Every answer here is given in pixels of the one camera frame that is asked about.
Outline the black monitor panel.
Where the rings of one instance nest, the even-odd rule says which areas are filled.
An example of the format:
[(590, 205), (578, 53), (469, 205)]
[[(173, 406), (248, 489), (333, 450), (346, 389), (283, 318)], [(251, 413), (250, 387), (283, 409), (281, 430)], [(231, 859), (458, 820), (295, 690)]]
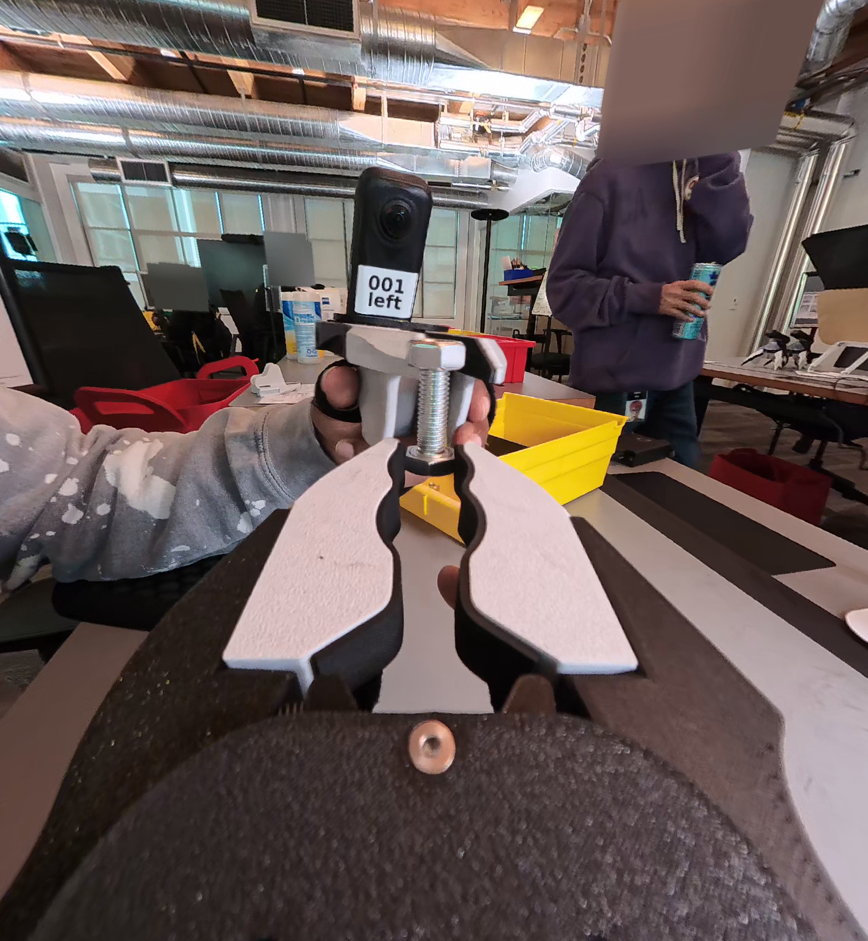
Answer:
[(868, 224), (812, 234), (803, 248), (825, 290), (868, 289)]

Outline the person's left forearm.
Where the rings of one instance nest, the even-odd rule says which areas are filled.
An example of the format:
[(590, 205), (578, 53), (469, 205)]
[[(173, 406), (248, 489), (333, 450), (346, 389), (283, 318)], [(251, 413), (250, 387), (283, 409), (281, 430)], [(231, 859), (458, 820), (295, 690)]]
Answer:
[(225, 554), (335, 468), (310, 401), (226, 407), (195, 432), (83, 432), (0, 386), (0, 593), (46, 564), (58, 582), (116, 581)]

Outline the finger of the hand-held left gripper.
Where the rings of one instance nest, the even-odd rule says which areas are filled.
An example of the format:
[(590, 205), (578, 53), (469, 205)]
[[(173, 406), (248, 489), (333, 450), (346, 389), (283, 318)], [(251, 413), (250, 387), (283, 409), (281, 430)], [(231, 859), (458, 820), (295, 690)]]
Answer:
[(467, 375), (487, 384), (502, 385), (507, 359), (498, 341), (489, 336), (467, 336)]
[(409, 349), (424, 335), (387, 326), (350, 326), (345, 336), (345, 359), (362, 369), (411, 369)]

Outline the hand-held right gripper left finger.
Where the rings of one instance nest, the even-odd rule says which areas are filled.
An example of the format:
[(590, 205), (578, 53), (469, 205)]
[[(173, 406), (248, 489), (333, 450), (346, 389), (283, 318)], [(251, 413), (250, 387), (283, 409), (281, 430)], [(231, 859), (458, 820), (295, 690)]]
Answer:
[(232, 669), (318, 676), (357, 689), (380, 676), (404, 636), (404, 445), (388, 439), (336, 467), (287, 515), (224, 648)]

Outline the person's left hand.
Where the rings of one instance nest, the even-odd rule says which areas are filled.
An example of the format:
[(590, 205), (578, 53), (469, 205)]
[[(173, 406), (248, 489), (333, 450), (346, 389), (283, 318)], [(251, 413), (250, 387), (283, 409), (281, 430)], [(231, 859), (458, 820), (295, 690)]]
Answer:
[[(359, 377), (357, 370), (346, 364), (335, 364), (319, 377), (317, 391), (322, 391), (328, 407), (348, 411), (357, 406)], [(490, 427), (489, 410), (492, 403), (487, 385), (476, 380), (473, 386), (467, 421), (453, 437), (454, 444), (486, 446)], [(363, 440), (361, 425), (331, 417), (320, 406), (313, 404), (310, 417), (323, 450), (336, 464), (343, 464), (366, 450), (369, 444)], [(444, 601), (453, 608), (456, 604), (459, 583), (459, 568), (447, 566), (438, 575), (438, 589)]]

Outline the white wipes canister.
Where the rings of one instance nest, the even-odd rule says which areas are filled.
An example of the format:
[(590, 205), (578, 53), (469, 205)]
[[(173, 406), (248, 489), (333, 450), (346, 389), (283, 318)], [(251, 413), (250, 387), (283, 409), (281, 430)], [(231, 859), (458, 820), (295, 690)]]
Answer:
[(316, 325), (322, 321), (318, 292), (309, 288), (280, 291), (280, 312), (284, 328), (286, 357), (300, 363), (317, 363), (322, 357), (317, 347)]

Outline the silver hex bolt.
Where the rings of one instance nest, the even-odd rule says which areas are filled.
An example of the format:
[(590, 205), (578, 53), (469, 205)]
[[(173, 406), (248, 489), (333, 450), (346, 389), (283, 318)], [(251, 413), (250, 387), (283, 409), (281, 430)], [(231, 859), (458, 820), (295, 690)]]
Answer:
[(440, 453), (450, 446), (448, 415), (451, 372), (466, 364), (463, 343), (425, 337), (409, 349), (409, 363), (418, 371), (416, 446)]

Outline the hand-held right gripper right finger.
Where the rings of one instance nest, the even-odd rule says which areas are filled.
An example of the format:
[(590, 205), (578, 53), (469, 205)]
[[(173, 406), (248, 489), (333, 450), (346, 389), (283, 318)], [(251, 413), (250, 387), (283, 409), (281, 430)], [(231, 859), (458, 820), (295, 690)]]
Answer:
[(521, 676), (635, 672), (639, 661), (573, 518), (545, 489), (477, 445), (455, 457), (465, 546), (454, 604), (461, 662), (507, 695)]

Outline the dark hex nut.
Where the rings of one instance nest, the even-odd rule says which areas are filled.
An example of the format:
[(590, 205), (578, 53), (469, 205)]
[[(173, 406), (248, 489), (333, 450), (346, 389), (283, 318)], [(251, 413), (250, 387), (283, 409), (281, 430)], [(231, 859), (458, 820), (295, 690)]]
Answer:
[(454, 472), (454, 451), (447, 447), (440, 453), (423, 452), (416, 445), (409, 445), (404, 451), (404, 469), (419, 477), (442, 477)]

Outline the blue drink can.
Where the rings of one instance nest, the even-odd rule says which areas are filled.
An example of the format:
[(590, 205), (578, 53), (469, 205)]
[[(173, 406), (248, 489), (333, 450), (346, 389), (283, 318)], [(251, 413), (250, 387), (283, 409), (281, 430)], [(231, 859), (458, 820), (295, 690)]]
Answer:
[[(722, 272), (722, 265), (717, 263), (699, 263), (693, 266), (690, 279), (708, 284), (714, 289)], [(707, 334), (706, 316), (704, 313), (694, 315), (690, 322), (676, 321), (673, 325), (672, 336), (675, 340), (696, 341), (704, 339)]]

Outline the black floor lamp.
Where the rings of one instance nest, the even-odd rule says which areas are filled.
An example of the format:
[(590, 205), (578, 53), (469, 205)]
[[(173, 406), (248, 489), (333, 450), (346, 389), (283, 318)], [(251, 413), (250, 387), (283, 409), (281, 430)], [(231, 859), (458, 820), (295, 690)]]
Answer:
[(490, 252), (491, 252), (491, 236), (494, 223), (503, 221), (509, 218), (510, 213), (503, 208), (496, 207), (477, 207), (471, 211), (471, 219), (474, 219), (479, 222), (484, 222), (486, 224), (485, 229), (485, 243), (484, 243), (484, 260), (483, 260), (483, 276), (482, 276), (482, 290), (481, 290), (481, 304), (480, 304), (480, 317), (478, 331), (480, 333), (486, 333), (487, 331), (487, 300), (488, 300), (488, 283), (489, 283), (489, 264), (490, 264)]

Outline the yellow plastic bin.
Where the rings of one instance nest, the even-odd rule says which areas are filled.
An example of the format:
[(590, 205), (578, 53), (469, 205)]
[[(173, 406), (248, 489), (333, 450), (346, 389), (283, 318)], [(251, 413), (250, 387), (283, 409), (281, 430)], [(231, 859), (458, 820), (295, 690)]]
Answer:
[(583, 400), (504, 394), (487, 450), (565, 505), (602, 486), (627, 418)]

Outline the silver ceiling air duct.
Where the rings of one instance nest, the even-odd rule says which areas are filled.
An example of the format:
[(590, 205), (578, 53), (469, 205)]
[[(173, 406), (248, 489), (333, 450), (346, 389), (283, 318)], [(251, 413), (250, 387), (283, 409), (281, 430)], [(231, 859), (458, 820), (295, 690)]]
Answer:
[(353, 34), (294, 26), (255, 31), (247, 2), (0, 1), (0, 25), (259, 61), (278, 54), (353, 62), (405, 54), (436, 61), (447, 51), (431, 18), (399, 8), (360, 14)]
[(211, 157), (263, 163), (278, 149), (517, 163), (550, 149), (592, 147), (598, 108), (515, 107), (474, 100), (467, 114), (431, 121), (391, 114), (139, 88), (0, 71), (0, 146), (84, 155)]

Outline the small black box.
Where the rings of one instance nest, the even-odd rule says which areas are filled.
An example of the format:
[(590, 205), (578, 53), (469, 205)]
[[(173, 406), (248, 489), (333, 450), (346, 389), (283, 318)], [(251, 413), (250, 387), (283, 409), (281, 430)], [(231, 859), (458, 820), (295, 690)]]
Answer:
[(673, 456), (673, 447), (667, 441), (654, 440), (625, 429), (616, 443), (613, 461), (624, 467), (638, 468)]

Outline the spare black gripper tool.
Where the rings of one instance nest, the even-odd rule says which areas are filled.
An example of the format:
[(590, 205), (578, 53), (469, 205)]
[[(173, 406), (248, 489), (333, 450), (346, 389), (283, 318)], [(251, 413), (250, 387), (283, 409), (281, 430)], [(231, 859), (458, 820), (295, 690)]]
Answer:
[(771, 330), (764, 334), (764, 343), (749, 357), (745, 358), (742, 366), (750, 364), (758, 368), (781, 370), (792, 368), (797, 371), (808, 369), (815, 359), (812, 346), (817, 329), (793, 329), (790, 334)]

